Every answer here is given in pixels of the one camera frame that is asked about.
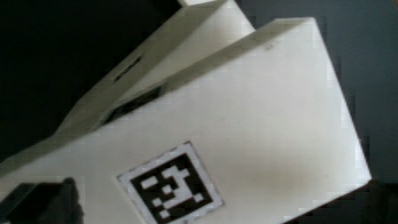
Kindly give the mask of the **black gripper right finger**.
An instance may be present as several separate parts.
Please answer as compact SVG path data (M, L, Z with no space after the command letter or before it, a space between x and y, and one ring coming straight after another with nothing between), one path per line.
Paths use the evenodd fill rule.
M398 224L398 182L369 181L333 203L340 205L353 201L360 193L365 194L364 201L353 208L344 208L348 218L339 218L335 224Z

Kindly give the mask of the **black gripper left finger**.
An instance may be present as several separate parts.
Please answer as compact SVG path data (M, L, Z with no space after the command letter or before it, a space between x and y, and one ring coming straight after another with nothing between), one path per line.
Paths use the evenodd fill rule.
M0 224L79 224L79 196L70 177L21 183L0 201Z

